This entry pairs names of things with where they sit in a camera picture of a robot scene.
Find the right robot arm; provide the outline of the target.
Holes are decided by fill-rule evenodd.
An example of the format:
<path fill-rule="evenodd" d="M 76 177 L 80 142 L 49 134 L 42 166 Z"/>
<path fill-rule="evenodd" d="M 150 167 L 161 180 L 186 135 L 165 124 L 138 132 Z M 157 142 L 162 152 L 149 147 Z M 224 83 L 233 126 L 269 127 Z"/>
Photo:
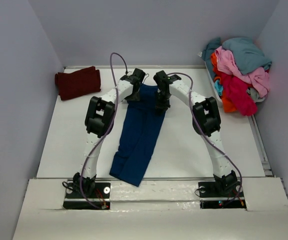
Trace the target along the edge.
<path fill-rule="evenodd" d="M 221 118 L 217 101 L 193 90 L 192 77 L 180 72 L 157 72 L 158 86 L 156 111 L 164 113 L 170 108 L 169 99 L 176 97 L 189 107 L 192 125 L 207 147 L 213 168 L 214 190 L 219 196 L 238 197 L 242 190 L 242 175 L 236 164 L 224 152 L 220 135 Z"/>

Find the navy blue t shirt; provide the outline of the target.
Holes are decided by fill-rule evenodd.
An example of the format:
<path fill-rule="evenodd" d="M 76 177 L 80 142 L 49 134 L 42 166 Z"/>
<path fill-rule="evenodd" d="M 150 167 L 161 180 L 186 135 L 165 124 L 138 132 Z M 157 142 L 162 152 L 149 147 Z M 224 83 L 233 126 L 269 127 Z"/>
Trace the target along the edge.
<path fill-rule="evenodd" d="M 140 100 L 128 101 L 110 176 L 138 187 L 151 161 L 165 114 L 155 112 L 157 86 L 142 85 Z"/>

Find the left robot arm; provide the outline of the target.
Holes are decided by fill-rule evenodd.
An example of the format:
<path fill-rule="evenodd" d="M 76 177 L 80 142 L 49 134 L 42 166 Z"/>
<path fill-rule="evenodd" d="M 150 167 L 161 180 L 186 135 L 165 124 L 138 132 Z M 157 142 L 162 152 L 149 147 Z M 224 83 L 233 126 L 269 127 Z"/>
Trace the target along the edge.
<path fill-rule="evenodd" d="M 73 186 L 82 197 L 88 198 L 94 193 L 99 154 L 104 139 L 112 130 L 118 105 L 123 100 L 139 100 L 139 89 L 145 75 L 141 69 L 135 68 L 130 75 L 122 76 L 113 89 L 90 99 L 85 117 L 85 161 L 73 176 Z"/>

